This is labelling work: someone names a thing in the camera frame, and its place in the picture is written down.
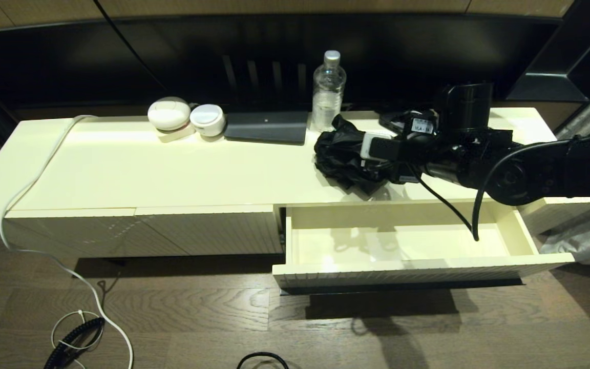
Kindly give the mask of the black wall shelf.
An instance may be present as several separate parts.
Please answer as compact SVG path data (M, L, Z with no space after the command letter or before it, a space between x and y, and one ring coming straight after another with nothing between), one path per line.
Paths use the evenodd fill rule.
M590 0L575 0L562 23L508 92L509 101L590 101Z

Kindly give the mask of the white low cabinet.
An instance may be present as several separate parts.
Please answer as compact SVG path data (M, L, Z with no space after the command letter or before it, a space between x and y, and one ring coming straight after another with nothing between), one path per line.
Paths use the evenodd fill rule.
M377 202L438 202L418 184L387 184L372 196L344 190L314 168L318 132L302 146L229 141L198 134L164 143L141 117L23 121L0 150L0 214L15 211L271 204L285 248L288 208ZM518 209L529 233L590 198L546 199Z

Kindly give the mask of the black television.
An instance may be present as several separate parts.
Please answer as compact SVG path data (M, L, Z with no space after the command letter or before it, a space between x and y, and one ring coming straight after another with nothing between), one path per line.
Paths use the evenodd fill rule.
M0 30L8 108L149 104L310 108L313 71L337 50L353 108L427 104L444 86L505 96L559 21L465 14L162 16Z

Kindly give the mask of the white ribbed cabinet door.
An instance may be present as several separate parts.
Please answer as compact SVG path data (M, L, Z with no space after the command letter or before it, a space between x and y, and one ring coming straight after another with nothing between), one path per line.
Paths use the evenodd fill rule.
M271 204L136 208L134 215L188 255L283 254Z
M187 255L135 209L15 211L5 218L16 245L56 256L125 258Z

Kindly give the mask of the white ribbed drawer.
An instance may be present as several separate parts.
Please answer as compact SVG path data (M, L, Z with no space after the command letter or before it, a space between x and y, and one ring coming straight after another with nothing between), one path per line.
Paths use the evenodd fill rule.
M541 254L518 210L491 200L481 206L478 240L439 202L288 208L285 255L272 275L288 294L515 281L575 261Z

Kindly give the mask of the dark grey flat box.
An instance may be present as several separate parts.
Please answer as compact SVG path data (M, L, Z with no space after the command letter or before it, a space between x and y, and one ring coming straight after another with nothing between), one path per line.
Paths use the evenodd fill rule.
M227 115L227 140L302 146L309 113L305 111L243 112Z

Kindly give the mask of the black umbrella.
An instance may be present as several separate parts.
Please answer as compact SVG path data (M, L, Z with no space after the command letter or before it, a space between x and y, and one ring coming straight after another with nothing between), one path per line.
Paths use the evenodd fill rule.
M418 183L416 175L405 165L391 161L363 159L361 148L365 136L350 121L337 115L332 131L323 132L314 144L314 165L338 187L355 189L371 196L386 183Z

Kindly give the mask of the black box with white label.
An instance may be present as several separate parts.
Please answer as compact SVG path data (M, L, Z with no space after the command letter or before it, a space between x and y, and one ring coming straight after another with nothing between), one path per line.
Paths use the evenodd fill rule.
M397 132L402 131L405 128L405 115L406 112L384 112L380 114L378 123L382 128L389 129L390 131Z

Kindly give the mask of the clear plastic water bottle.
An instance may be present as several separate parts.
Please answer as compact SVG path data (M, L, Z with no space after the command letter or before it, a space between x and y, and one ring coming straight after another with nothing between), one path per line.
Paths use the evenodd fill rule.
M339 51L328 50L323 63L313 73L311 129L314 131L332 131L332 122L341 111L347 75L340 61Z

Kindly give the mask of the small white round device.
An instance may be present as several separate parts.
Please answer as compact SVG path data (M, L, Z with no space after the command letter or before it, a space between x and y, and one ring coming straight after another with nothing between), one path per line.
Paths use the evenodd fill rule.
M195 131L201 136L219 136L226 127L225 114L219 105L199 105L191 111L189 118Z

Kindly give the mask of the large white round device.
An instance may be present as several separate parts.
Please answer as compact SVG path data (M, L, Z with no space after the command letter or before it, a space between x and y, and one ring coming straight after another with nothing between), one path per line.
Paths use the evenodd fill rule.
M147 118L155 129L173 131L189 122L191 111L185 100L170 96L152 103L147 111Z

